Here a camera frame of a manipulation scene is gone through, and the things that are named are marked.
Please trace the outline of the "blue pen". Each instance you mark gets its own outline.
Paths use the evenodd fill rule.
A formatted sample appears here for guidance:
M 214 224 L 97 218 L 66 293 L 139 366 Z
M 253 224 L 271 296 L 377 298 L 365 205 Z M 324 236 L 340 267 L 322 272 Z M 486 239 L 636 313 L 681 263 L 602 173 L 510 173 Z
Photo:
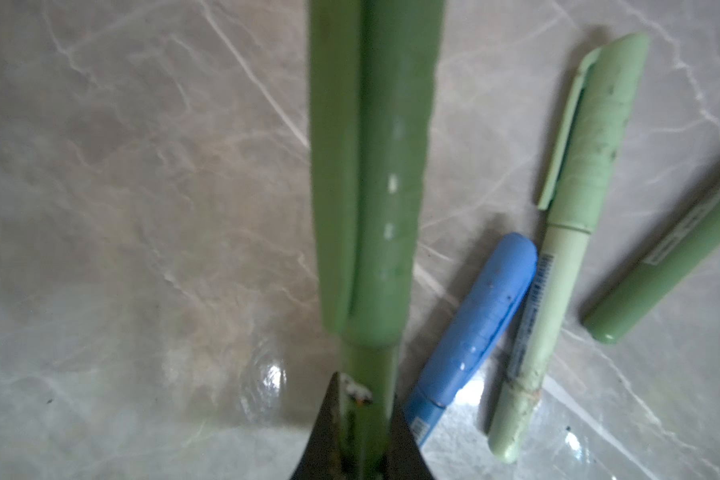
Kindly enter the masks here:
M 403 414 L 418 447 L 422 447 L 438 424 L 445 407 L 415 387 L 405 401 Z

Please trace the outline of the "dark green pen cap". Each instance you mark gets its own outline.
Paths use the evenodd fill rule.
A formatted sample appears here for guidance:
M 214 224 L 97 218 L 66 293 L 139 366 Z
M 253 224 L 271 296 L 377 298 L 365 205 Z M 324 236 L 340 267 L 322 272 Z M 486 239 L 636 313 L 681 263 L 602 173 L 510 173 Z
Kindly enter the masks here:
M 308 5 L 311 191 L 325 329 L 371 348 L 408 319 L 444 5 Z

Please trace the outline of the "blue pen cap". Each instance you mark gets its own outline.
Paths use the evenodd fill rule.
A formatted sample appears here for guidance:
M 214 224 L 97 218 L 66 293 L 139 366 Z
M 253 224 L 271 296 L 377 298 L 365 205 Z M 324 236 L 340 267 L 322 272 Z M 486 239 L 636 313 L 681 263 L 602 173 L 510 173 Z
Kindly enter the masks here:
M 430 402 L 446 407 L 490 356 L 535 275 L 537 250 L 518 233 L 505 235 L 428 360 L 417 383 Z

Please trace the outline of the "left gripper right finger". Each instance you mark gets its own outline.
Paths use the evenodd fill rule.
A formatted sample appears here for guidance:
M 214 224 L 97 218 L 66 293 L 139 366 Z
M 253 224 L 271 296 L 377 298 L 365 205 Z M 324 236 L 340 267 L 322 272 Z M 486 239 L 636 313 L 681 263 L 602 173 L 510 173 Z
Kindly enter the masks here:
M 434 480 L 406 423 L 400 401 L 395 398 L 386 451 L 386 478 L 389 480 Z

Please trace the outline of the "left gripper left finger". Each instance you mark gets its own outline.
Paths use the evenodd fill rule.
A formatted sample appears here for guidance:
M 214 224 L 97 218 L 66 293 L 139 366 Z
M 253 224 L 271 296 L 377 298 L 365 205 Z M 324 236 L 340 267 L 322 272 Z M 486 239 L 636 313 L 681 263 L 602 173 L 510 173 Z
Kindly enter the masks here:
M 335 372 L 291 480 L 342 478 L 339 417 L 339 373 Z

